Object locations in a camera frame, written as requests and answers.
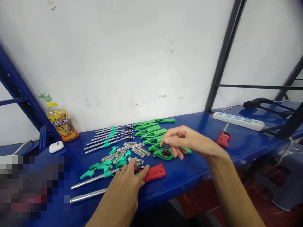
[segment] power strip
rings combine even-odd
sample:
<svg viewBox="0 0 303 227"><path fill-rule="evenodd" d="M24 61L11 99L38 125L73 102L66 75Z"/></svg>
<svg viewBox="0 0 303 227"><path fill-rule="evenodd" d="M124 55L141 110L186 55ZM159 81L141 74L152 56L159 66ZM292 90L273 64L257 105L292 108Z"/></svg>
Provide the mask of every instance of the power strip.
<svg viewBox="0 0 303 227"><path fill-rule="evenodd" d="M261 131L265 127L265 123L263 121L244 118L244 117L222 113L222 112L215 112L212 118L256 131Z"/></svg>

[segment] silver metal rod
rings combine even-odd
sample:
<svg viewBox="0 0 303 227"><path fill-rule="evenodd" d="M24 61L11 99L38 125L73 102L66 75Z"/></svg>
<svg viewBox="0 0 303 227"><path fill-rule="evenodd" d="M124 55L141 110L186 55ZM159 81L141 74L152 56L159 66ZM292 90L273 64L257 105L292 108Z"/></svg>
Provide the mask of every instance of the silver metal rod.
<svg viewBox="0 0 303 227"><path fill-rule="evenodd" d="M91 192L91 193L87 193L87 194L84 194L84 195L76 196L76 197L73 197L73 198L70 198L69 203L78 202L78 201L81 201L81 200L85 200L85 199L94 197L96 195L103 194L103 193L106 192L106 190L107 190L107 188L101 189L101 190L98 190L98 191L94 191L94 192Z"/></svg>
<svg viewBox="0 0 303 227"><path fill-rule="evenodd" d="M118 168L118 169L114 169L114 170L111 171L111 173L114 174L115 172L117 172L117 171L119 171L119 170L120 170L119 168ZM89 180L83 181L83 182L81 182L81 183L79 183L79 184L75 184L75 185L73 185L70 189L71 189L71 190L74 190L74 189L76 189L76 188L80 188L80 187L82 187L83 185L86 185L86 184L89 184L89 183L94 182L94 181L96 181L96 180L102 179L103 177L104 177L104 174L102 174L102 175L100 175L100 176L97 176L97 177L94 177L94 178L91 178L91 179L89 179Z"/></svg>

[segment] wire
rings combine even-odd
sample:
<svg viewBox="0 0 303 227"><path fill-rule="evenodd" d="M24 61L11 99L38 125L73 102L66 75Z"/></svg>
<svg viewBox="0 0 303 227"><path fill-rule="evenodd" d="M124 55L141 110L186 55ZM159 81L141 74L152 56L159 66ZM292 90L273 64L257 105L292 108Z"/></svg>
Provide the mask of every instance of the wire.
<svg viewBox="0 0 303 227"><path fill-rule="evenodd" d="M294 145L294 141L293 141L293 139L292 139L291 137L289 137L289 140L290 140L290 145L289 145L289 147L288 147L286 150L283 151L283 153L281 154L281 157L280 157L278 163L275 164L274 166L269 166L270 168L277 167L278 165L280 165L281 162L282 162L282 160L283 160L283 158L285 157L285 156L284 156L285 153L288 152L290 149L292 149L292 147L293 147L293 145Z"/></svg>
<svg viewBox="0 0 303 227"><path fill-rule="evenodd" d="M23 147L24 145L26 145L28 142L32 142L32 140L27 140L25 143L23 143L13 154L11 155L15 155L17 154Z"/></svg>
<svg viewBox="0 0 303 227"><path fill-rule="evenodd" d="M223 113L225 113L225 110L229 110L229 109L231 109L233 106L230 106L230 107L228 107L227 109L222 109L221 111L223 112Z"/></svg>

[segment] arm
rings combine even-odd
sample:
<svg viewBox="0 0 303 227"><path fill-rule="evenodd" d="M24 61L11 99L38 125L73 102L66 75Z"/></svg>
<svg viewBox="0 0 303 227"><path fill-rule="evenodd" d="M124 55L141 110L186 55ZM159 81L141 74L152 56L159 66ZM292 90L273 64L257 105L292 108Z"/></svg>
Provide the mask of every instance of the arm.
<svg viewBox="0 0 303 227"><path fill-rule="evenodd" d="M164 142L170 144L174 157L183 159L182 153L186 151L182 147L190 148L205 157L227 226L265 226L244 189L232 160L219 145L186 126L169 129L163 136L161 145Z"/></svg>

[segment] juice bottle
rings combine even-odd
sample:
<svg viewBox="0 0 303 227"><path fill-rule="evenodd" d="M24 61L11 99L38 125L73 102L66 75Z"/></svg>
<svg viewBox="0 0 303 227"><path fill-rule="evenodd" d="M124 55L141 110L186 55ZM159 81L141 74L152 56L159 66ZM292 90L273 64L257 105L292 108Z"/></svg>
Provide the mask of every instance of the juice bottle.
<svg viewBox="0 0 303 227"><path fill-rule="evenodd" d="M49 110L46 112L48 119L57 128L63 141L68 142L78 138L79 133L74 128L68 112L64 109L59 109L56 102L48 102Z"/></svg>

